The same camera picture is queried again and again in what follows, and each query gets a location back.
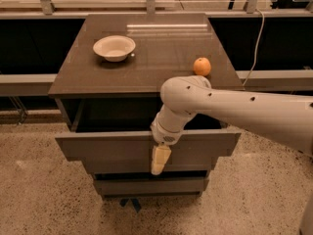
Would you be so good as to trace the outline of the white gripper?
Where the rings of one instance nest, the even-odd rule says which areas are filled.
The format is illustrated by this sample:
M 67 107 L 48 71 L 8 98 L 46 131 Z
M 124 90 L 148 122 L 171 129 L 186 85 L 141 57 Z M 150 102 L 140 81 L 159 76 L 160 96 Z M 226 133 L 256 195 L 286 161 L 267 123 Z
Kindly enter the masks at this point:
M 167 163 L 171 149 L 169 146 L 178 142 L 183 134 L 185 122 L 176 116 L 164 116 L 158 113 L 151 124 L 151 131 L 155 141 L 159 144 L 153 147 L 152 175 L 160 175 Z

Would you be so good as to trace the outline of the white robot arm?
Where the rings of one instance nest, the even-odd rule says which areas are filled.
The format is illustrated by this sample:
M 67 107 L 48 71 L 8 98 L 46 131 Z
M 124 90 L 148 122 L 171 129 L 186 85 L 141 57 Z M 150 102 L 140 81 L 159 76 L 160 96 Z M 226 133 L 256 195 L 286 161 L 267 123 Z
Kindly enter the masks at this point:
M 309 96 L 215 90 L 199 76 L 174 77 L 160 89 L 163 106 L 152 123 L 152 133 L 161 149 L 177 143 L 185 125 L 202 114 L 297 150 L 313 154 L 313 108 Z M 219 167 L 227 176 L 214 181 L 213 226 L 219 235 L 312 235 L 312 203 L 301 209 L 295 196 L 297 183 L 283 181 L 291 172 L 278 160 L 266 159 L 267 150 L 248 149 L 237 161 Z

